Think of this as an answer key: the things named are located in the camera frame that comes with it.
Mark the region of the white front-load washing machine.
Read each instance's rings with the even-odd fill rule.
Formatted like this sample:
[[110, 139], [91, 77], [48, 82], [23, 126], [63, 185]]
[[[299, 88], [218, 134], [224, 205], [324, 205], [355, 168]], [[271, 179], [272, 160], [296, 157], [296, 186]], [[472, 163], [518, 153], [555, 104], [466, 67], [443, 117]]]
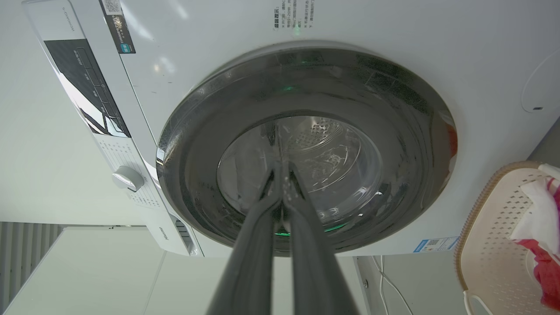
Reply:
[[65, 92], [162, 249], [225, 257], [158, 180], [158, 144], [184, 98], [255, 51], [331, 47], [398, 64], [440, 95], [454, 120], [454, 169], [411, 224], [342, 256], [452, 249], [478, 191], [526, 159], [560, 116], [560, 0], [24, 0]]

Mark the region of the cream perforated laundry basket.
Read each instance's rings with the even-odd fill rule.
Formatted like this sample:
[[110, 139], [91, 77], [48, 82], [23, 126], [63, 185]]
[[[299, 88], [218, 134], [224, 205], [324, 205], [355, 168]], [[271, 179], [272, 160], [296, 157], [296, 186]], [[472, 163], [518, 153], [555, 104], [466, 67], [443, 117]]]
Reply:
[[534, 254], [509, 237], [532, 201], [522, 184], [548, 175], [524, 161], [498, 170], [470, 212], [455, 251], [467, 315], [560, 315], [541, 303]]

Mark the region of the white cloth garment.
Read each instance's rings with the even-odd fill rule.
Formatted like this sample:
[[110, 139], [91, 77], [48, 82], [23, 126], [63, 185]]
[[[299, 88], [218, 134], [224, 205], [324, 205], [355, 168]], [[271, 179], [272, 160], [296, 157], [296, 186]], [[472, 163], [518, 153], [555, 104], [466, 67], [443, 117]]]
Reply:
[[560, 258], [560, 209], [550, 190], [554, 181], [560, 189], [560, 169], [542, 164], [539, 170], [548, 177], [520, 186], [532, 205], [522, 215], [509, 239], [516, 242], [537, 241], [541, 249]]

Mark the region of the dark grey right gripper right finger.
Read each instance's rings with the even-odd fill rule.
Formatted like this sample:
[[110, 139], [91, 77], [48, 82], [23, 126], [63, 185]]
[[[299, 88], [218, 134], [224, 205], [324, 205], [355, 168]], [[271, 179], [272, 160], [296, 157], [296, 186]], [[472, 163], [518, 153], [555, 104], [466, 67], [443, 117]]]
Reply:
[[294, 315], [360, 315], [294, 163], [286, 167], [282, 204], [289, 223]]

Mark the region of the silver washer control knob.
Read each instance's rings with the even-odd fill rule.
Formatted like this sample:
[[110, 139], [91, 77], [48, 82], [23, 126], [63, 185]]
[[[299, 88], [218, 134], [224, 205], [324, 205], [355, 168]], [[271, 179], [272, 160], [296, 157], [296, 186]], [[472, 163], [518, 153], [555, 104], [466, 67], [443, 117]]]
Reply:
[[122, 189], [137, 192], [144, 185], [144, 178], [131, 167], [120, 166], [112, 173], [114, 183]]

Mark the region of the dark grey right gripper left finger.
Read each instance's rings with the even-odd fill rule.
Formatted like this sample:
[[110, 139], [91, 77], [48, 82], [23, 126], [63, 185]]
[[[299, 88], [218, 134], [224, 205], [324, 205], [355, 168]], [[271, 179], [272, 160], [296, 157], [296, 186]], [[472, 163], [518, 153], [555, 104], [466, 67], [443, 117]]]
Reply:
[[206, 315], [270, 315], [281, 168], [264, 177]]

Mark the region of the round dark glass washer door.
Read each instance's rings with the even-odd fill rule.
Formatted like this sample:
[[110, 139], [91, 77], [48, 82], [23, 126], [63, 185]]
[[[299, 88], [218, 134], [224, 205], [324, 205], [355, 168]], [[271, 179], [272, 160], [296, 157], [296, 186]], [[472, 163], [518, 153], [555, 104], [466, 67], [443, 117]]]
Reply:
[[422, 78], [350, 49], [255, 51], [177, 106], [157, 175], [173, 210], [232, 247], [266, 179], [294, 164], [337, 253], [420, 217], [454, 169], [454, 120]]

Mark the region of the red cloth garment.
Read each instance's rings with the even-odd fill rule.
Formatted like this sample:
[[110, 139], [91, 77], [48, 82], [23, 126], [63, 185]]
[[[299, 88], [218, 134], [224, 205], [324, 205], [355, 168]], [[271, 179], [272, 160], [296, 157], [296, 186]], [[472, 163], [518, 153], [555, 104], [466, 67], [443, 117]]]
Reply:
[[[553, 186], [550, 190], [554, 193], [554, 199], [560, 209], [560, 189], [556, 181], [553, 182]], [[548, 254], [540, 248], [537, 241], [516, 243], [530, 250], [535, 256], [536, 265], [532, 273], [542, 289], [541, 303], [560, 312], [560, 258]]]

